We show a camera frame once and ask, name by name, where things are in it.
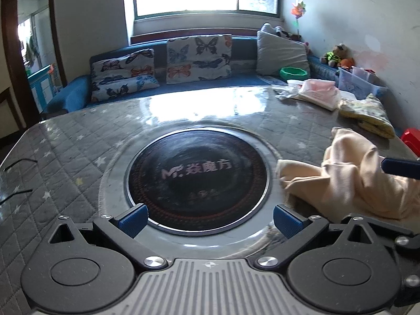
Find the window frame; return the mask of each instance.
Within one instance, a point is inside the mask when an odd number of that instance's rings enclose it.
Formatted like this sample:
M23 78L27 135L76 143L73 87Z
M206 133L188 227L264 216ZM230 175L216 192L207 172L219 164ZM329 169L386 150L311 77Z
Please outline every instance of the window frame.
M148 19L148 18L167 16L167 15L198 14L198 13L228 13L228 14L230 13L230 14L260 15L260 16L266 16L270 18L281 19L280 0L277 0L277 13L256 12L252 10L239 9L239 0L237 0L236 10L182 10L182 11L176 11L176 12L155 13L155 14L148 14L148 15L141 15L141 16L137 15L137 0L133 0L133 3L134 3L134 20L135 21Z

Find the black wire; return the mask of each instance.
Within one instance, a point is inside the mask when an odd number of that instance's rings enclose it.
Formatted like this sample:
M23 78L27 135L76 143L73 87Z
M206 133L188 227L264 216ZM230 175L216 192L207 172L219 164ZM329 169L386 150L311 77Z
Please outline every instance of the black wire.
M5 171L5 172L7 172L9 169L11 169L14 165L16 165L17 163L19 163L20 161L32 161L32 162L38 163L38 161L37 161L37 160L23 158L23 159L19 159L19 160L15 161L15 162L14 162L14 163L12 163L10 166L7 166L7 167L4 169L4 171Z
M6 199L4 199L4 200L0 201L0 206L1 206L1 205L3 205L6 201L8 201L11 197L14 197L15 195L18 195L18 194L23 194L23 193L30 193L30 192L32 192L32 191L33 191L33 189L31 188L31 189L26 189L26 190L24 190L24 191L19 191L19 192L12 193L12 194L11 194L11 195L9 195L8 197L6 197Z

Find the sofa backrest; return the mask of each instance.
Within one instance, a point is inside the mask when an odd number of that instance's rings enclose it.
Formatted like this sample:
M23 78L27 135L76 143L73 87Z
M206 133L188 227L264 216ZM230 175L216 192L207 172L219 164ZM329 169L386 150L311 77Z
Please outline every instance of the sofa backrest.
M155 50L155 68L166 67L166 43L167 40L162 41L151 41L138 45L132 45L110 51L102 54L95 55L90 58L89 65L99 60L105 60L110 58L118 58L127 54L139 51L141 49L154 49ZM235 60L257 60L257 38L256 37L232 37L232 58L231 61Z

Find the gray ribbed panel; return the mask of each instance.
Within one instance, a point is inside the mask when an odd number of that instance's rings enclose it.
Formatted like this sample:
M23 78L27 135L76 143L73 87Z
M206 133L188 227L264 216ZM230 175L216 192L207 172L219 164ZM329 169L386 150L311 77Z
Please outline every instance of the gray ribbed panel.
M245 260L188 259L144 273L130 295L100 314L325 315L299 303L277 274L252 269Z

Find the black round cooktop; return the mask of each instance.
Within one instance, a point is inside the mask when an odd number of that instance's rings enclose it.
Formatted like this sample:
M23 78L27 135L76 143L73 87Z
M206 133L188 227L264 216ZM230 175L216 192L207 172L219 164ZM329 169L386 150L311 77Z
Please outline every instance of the black round cooktop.
M152 224L180 234L213 234L239 225L257 210L267 186L257 150L221 130L183 130L160 138L137 154L128 174L132 202L147 205Z

